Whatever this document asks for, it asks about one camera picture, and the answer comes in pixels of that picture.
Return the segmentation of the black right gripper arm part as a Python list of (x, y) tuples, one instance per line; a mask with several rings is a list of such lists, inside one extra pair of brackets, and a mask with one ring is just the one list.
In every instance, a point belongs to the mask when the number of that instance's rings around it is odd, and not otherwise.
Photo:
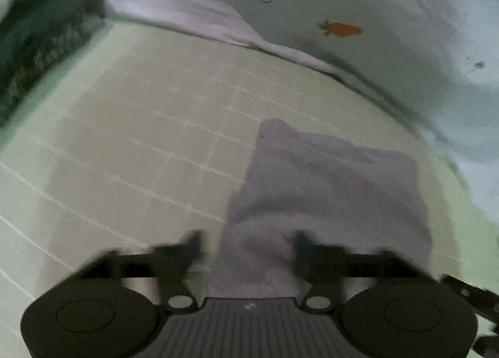
[(498, 294), (447, 274), (442, 276), (441, 283), (466, 300), (476, 315), (494, 324), (492, 335), (478, 337), (474, 341), (472, 350), (482, 357), (498, 357)]

